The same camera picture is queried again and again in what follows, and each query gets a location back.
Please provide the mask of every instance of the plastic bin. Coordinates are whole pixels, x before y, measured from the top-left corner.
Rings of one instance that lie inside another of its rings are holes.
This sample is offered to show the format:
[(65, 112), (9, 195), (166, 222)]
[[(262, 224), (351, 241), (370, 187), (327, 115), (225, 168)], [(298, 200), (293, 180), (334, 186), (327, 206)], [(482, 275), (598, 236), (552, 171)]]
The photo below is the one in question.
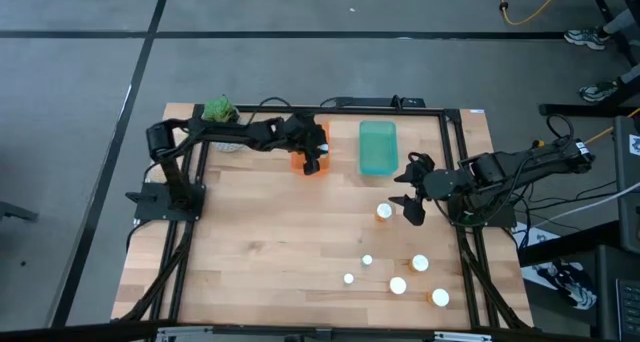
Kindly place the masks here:
[(360, 173), (391, 176), (397, 169), (396, 124), (390, 121), (360, 122)]

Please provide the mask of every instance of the cable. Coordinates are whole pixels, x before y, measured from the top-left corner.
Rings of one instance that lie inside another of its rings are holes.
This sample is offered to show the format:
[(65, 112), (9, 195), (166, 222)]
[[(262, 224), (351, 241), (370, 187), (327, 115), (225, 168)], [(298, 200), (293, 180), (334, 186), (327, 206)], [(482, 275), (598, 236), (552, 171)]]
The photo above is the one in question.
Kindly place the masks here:
[(572, 200), (569, 200), (569, 201), (555, 202), (555, 203), (550, 203), (550, 204), (544, 205), (544, 206), (534, 207), (531, 210), (532, 211), (537, 211), (537, 210), (546, 209), (546, 208), (549, 208), (549, 207), (558, 206), (558, 205), (566, 204), (566, 203), (588, 201), (588, 200), (595, 199), (595, 198), (608, 197), (608, 196), (611, 196), (612, 194), (613, 194), (613, 192), (612, 193), (601, 193), (599, 195), (583, 197), (583, 198), (576, 198), (576, 199), (572, 199)]
[(506, 227), (502, 227), (501, 229), (504, 231), (504, 233), (506, 233), (511, 238), (511, 240), (513, 241), (513, 244), (516, 245), (516, 249), (518, 249), (518, 241), (516, 241), (515, 237), (513, 237), (514, 233), (511, 233), (509, 229), (507, 229)]
[[(633, 117), (633, 116), (635, 116), (638, 112), (640, 112), (640, 108), (636, 108), (636, 109), (635, 109), (635, 111), (633, 111), (633, 112), (629, 113), (629, 114), (627, 115), (627, 117)], [(598, 138), (600, 138), (600, 137), (602, 137), (602, 136), (604, 136), (604, 135), (606, 135), (606, 134), (608, 134), (608, 133), (611, 133), (611, 131), (613, 131), (613, 127), (609, 127), (609, 128), (607, 128), (606, 130), (604, 130), (604, 131), (602, 131), (602, 132), (598, 133), (597, 135), (595, 135), (595, 136), (593, 136), (593, 137), (589, 138), (589, 139), (587, 140), (587, 142), (585, 142), (584, 144), (589, 144), (589, 143), (591, 143), (591, 142), (593, 142), (593, 141), (597, 140)]]
[(601, 205), (601, 204), (603, 204), (603, 203), (609, 202), (609, 201), (611, 201), (611, 200), (614, 200), (614, 199), (616, 199), (616, 198), (622, 197), (622, 196), (624, 196), (625, 194), (627, 194), (627, 193), (629, 193), (629, 192), (633, 191), (634, 189), (638, 188), (639, 186), (640, 186), (640, 182), (638, 182), (638, 183), (634, 184), (633, 186), (631, 186), (631, 187), (629, 187), (629, 188), (625, 189), (624, 191), (618, 192), (618, 193), (614, 194), (613, 196), (609, 196), (609, 197), (607, 197), (607, 198), (605, 198), (605, 199), (602, 199), (602, 200), (600, 200), (600, 201), (598, 201), (598, 202), (594, 202), (594, 203), (592, 203), (592, 204), (590, 204), (590, 205), (586, 205), (586, 206), (578, 207), (578, 208), (576, 208), (576, 209), (572, 209), (571, 211), (564, 212), (564, 213), (561, 213), (561, 214), (559, 214), (559, 215), (557, 215), (557, 216), (551, 217), (551, 218), (549, 218), (547, 221), (545, 221), (545, 222), (542, 222), (542, 223), (538, 224), (538, 226), (544, 225), (544, 224), (546, 224), (547, 222), (552, 222), (552, 221), (557, 220), (557, 219), (560, 219), (560, 218), (562, 218), (562, 217), (566, 217), (566, 216), (568, 216), (568, 215), (571, 215), (571, 214), (574, 214), (574, 213), (577, 213), (577, 212), (580, 212), (580, 211), (584, 211), (584, 210), (587, 210), (587, 209), (590, 209), (590, 208), (593, 208), (593, 207), (599, 206), (599, 205)]
[(334, 105), (333, 107), (338, 107), (337, 103), (338, 103), (338, 98), (340, 97), (331, 97), (331, 98), (327, 98), (326, 100), (322, 101), (320, 103), (320, 107), (324, 107), (325, 104), (329, 103), (329, 102), (334, 102), (336, 103), (336, 105)]
[[(540, 202), (549, 201), (549, 200), (560, 200), (560, 201), (563, 201), (562, 203), (551, 204), (551, 205), (547, 205), (547, 206), (543, 206), (543, 207), (534, 207), (534, 210), (535, 210), (535, 209), (542, 209), (542, 208), (546, 208), (546, 207), (551, 207), (551, 206), (556, 206), (556, 205), (558, 205), (558, 204), (563, 204), (563, 203), (570, 203), (570, 202), (576, 202), (576, 201), (584, 201), (584, 199), (581, 199), (581, 198), (580, 198), (580, 196), (582, 196), (583, 194), (585, 194), (585, 193), (589, 193), (589, 192), (593, 192), (593, 191), (595, 191), (595, 190), (599, 190), (600, 188), (607, 187), (607, 186), (609, 186), (609, 185), (611, 185), (611, 184), (614, 184), (614, 183), (616, 183), (616, 181), (611, 181), (611, 182), (609, 182), (609, 183), (605, 183), (605, 184), (603, 184), (603, 185), (601, 185), (601, 186), (597, 186), (597, 187), (593, 187), (593, 188), (590, 188), (590, 189), (584, 190), (584, 191), (582, 191), (582, 192), (578, 193), (578, 194), (577, 194), (573, 199), (566, 199), (566, 198), (561, 198), (561, 197), (548, 197), (548, 198), (542, 198), (542, 199), (535, 200), (535, 201), (531, 199), (531, 197), (533, 196), (533, 187), (532, 187), (532, 188), (531, 188), (531, 193), (529, 194), (529, 199), (528, 199), (528, 201), (529, 201), (529, 203), (540, 203)], [(604, 196), (609, 196), (609, 195), (611, 195), (611, 194), (613, 194), (613, 193), (610, 193), (610, 194), (604, 194), (604, 195), (597, 195), (597, 196), (598, 196), (598, 197), (604, 197)]]
[(576, 199), (580, 198), (580, 196), (581, 196), (581, 195), (583, 195), (583, 194), (585, 194), (585, 193), (589, 193), (589, 192), (592, 192), (592, 191), (595, 191), (595, 190), (599, 190), (600, 188), (607, 187), (607, 186), (612, 185), (612, 184), (614, 184), (614, 183), (616, 183), (616, 180), (613, 180), (613, 181), (611, 181), (611, 182), (609, 182), (609, 183), (605, 183), (605, 184), (603, 184), (603, 185), (601, 185), (601, 186), (598, 186), (598, 187), (593, 187), (593, 188), (590, 188), (590, 189), (588, 189), (588, 190), (584, 190), (584, 191), (582, 191), (582, 192), (580, 192), (580, 193), (578, 193), (578, 194), (576, 195)]
[(144, 173), (142, 174), (142, 183), (145, 183), (147, 181), (147, 175), (149, 174), (149, 171), (151, 171), (153, 167), (159, 164), (160, 162), (154, 162), (149, 167), (147, 167), (147, 169), (144, 170)]
[[(265, 103), (270, 102), (270, 101), (282, 102), (285, 105), (287, 105), (287, 107), (291, 107), (291, 103), (285, 101), (283, 98), (280, 98), (280, 97), (269, 97), (269, 98), (263, 100), (262, 102), (258, 103), (258, 107), (261, 107)], [(253, 111), (253, 113), (251, 114), (251, 117), (249, 118), (249, 122), (247, 122), (247, 124), (253, 122), (253, 118), (256, 116), (256, 113), (258, 113), (258, 110)]]
[[(519, 213), (526, 213), (525, 211), (520, 211), (520, 210), (517, 210), (517, 209), (514, 209), (514, 211), (519, 212)], [(574, 229), (574, 230), (576, 230), (576, 231), (582, 231), (582, 230), (581, 230), (580, 228), (578, 228), (578, 227), (573, 227), (573, 226), (565, 225), (565, 224), (558, 223), (558, 222), (551, 222), (551, 221), (547, 220), (547, 218), (546, 218), (546, 217), (541, 216), (541, 215), (539, 215), (539, 214), (535, 214), (535, 213), (531, 213), (531, 212), (529, 212), (529, 214), (530, 214), (530, 215), (532, 215), (532, 216), (534, 216), (534, 217), (538, 217), (538, 218), (540, 218), (540, 219), (542, 219), (542, 220), (548, 221), (548, 223), (551, 223), (551, 224), (556, 225), (556, 226), (560, 226), (560, 227), (564, 227), (564, 228), (570, 228), (570, 229)], [(519, 232), (524, 232), (524, 230), (520, 230), (520, 231), (514, 232), (514, 234), (515, 234), (515, 233), (519, 233)]]
[(438, 208), (438, 211), (440, 211), (440, 213), (447, 219), (449, 220), (449, 223), (452, 226), (456, 226), (456, 227), (463, 227), (463, 228), (473, 228), (473, 227), (480, 227), (484, 225), (484, 221), (480, 222), (480, 223), (476, 223), (473, 225), (461, 225), (459, 222), (454, 221), (453, 219), (451, 219), (451, 217), (449, 217), (449, 215), (442, 209), (442, 207), (440, 207), (440, 204), (438, 203), (438, 200), (433, 200), (433, 203), (436, 204), (436, 207)]
[(522, 237), (522, 241), (520, 241), (520, 246), (518, 246), (519, 250), (529, 246), (529, 232), (531, 232), (531, 212), (529, 205), (525, 200), (521, 200), (520, 202), (524, 203), (525, 214), (527, 215), (527, 227), (524, 230), (524, 237)]
[(500, 10), (502, 11), (502, 15), (504, 16), (504, 19), (505, 19), (505, 21), (507, 21), (508, 24), (510, 24), (512, 26), (519, 26), (521, 24), (525, 24), (525, 23), (531, 21), (532, 19), (536, 18), (536, 16), (538, 16), (540, 14), (540, 12), (544, 11), (544, 9), (547, 8), (547, 6), (549, 5), (549, 3), (551, 3), (551, 1), (553, 1), (553, 0), (547, 0), (531, 16), (523, 19), (520, 22), (512, 22), (509, 19), (509, 15), (507, 15), (507, 8), (509, 7), (509, 4), (507, 2), (505, 2), (505, 0), (500, 0)]
[(140, 221), (140, 223), (138, 223), (137, 226), (134, 226), (131, 231), (129, 231), (129, 234), (127, 235), (127, 244), (126, 244), (126, 249), (124, 250), (125, 252), (129, 251), (129, 244), (131, 244), (131, 238), (133, 237), (133, 234), (142, 226), (146, 225), (147, 222), (149, 221)]
[(564, 123), (567, 124), (567, 127), (569, 127), (569, 134), (565, 136), (565, 137), (568, 137), (567, 143), (565, 143), (564, 146), (562, 146), (562, 149), (561, 149), (561, 151), (564, 151), (564, 150), (567, 149), (567, 147), (569, 147), (569, 145), (573, 141), (573, 137), (575, 135), (575, 129), (573, 128), (573, 123), (571, 123), (571, 121), (569, 121), (569, 119), (567, 117), (565, 117), (563, 115), (560, 115), (560, 114), (557, 114), (557, 113), (551, 114), (551, 115), (547, 116), (546, 123), (547, 123), (547, 127), (549, 127), (549, 130), (551, 131), (551, 133), (553, 133), (554, 136), (556, 136), (557, 138), (563, 138), (563, 136), (560, 136), (560, 134), (556, 131), (556, 129), (553, 128), (553, 126), (551, 125), (551, 119), (553, 117), (560, 118), (561, 120), (564, 121)]
[(544, 201), (548, 201), (548, 200), (552, 200), (552, 199), (559, 199), (562, 201), (569, 201), (566, 198), (560, 198), (560, 197), (548, 197), (548, 198), (543, 198), (543, 199), (539, 199), (539, 200), (532, 200), (531, 198), (533, 197), (533, 190), (535, 189), (535, 184), (531, 183), (531, 192), (529, 193), (529, 198), (527, 198), (527, 200), (529, 201), (529, 203), (540, 203), (540, 202), (544, 202)]

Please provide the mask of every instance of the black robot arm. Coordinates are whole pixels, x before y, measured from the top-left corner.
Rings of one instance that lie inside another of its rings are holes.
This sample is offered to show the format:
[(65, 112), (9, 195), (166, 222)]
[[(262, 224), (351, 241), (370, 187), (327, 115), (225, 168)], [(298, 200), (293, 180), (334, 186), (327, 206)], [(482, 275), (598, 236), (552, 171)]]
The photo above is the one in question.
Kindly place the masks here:
[[(174, 129), (187, 133), (187, 137), (177, 145)], [(205, 141), (237, 143), (263, 152), (283, 149), (303, 153), (304, 173), (307, 175), (318, 172), (318, 159), (328, 152), (325, 131), (309, 114), (293, 114), (286, 121), (276, 117), (246, 125), (209, 122), (199, 117), (169, 119), (147, 129), (149, 156), (162, 167), (167, 179), (164, 186), (155, 187), (159, 191), (151, 197), (154, 198), (152, 202), (163, 199), (161, 196), (166, 194), (169, 210), (193, 211), (194, 207), (201, 208), (196, 203), (198, 196), (194, 193), (194, 186), (190, 184), (188, 176), (180, 171), (177, 158), (184, 155), (190, 146)], [(139, 206), (141, 198), (149, 199), (144, 194), (130, 193), (127, 196)]]
[(434, 170), (428, 155), (412, 152), (405, 173), (395, 181), (410, 183), (416, 189), (415, 197), (390, 200), (404, 206), (404, 216), (417, 226), (424, 221), (423, 199), (454, 206), (448, 216), (452, 224), (502, 226), (493, 218), (514, 190), (552, 174), (585, 173), (593, 160), (584, 143), (570, 137), (515, 153), (480, 154), (458, 162), (457, 170)]

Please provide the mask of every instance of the shoe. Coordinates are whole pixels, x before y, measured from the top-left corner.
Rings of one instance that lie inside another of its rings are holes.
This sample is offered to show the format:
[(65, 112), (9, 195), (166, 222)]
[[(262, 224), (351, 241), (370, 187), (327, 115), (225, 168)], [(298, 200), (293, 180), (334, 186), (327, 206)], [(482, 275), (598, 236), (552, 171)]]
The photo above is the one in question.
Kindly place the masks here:
[(604, 43), (610, 36), (600, 37), (598, 36), (598, 30), (596, 28), (586, 30), (568, 30), (564, 33), (564, 39), (567, 42), (577, 46), (587, 45), (592, 50), (602, 51), (605, 47)]
[(594, 86), (582, 87), (578, 90), (578, 94), (583, 100), (589, 103), (598, 103), (603, 99), (614, 94), (620, 88), (617, 81), (600, 82)]

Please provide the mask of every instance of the wooden table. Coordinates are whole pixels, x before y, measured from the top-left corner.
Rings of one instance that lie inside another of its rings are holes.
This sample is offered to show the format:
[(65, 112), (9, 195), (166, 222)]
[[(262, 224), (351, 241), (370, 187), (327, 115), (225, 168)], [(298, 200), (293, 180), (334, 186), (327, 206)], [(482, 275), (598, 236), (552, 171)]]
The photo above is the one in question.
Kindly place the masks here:
[[(164, 118), (189, 118), (192, 104), (168, 104)], [(462, 110), (469, 155), (491, 151), (483, 113)], [(256, 120), (274, 116), (259, 114)], [(392, 178), (358, 173), (361, 120), (397, 125), (399, 169), (410, 151), (426, 152), (444, 167), (437, 118), (424, 116), (317, 115), (330, 123), (330, 172), (305, 177), (291, 172), (290, 155), (210, 148), (204, 183), (206, 204), (196, 223), (184, 282), (180, 322), (271, 326), (331, 326), (393, 329), (466, 329), (469, 318), (454, 229), (433, 203), (426, 222), (414, 227), (401, 208), (391, 221), (374, 221), (375, 207), (390, 196), (413, 193)], [(452, 149), (455, 133), (450, 127)], [(183, 138), (182, 132), (176, 138)], [(194, 149), (195, 170), (199, 148)], [(152, 180), (161, 180), (159, 170)], [(133, 237), (124, 265), (113, 317), (135, 304), (156, 277), (167, 222), (154, 222)], [(529, 305), (513, 241), (499, 229), (485, 229), (494, 284), (519, 317), (531, 324)], [(364, 268), (360, 257), (374, 262)], [(413, 273), (409, 259), (424, 254), (427, 272)], [(347, 286), (343, 275), (352, 273)], [(403, 277), (404, 295), (388, 291), (389, 279)], [(445, 288), (451, 302), (437, 308), (425, 298)], [(167, 315), (172, 281), (165, 289), (161, 317)], [(482, 288), (478, 306), (487, 324)]]

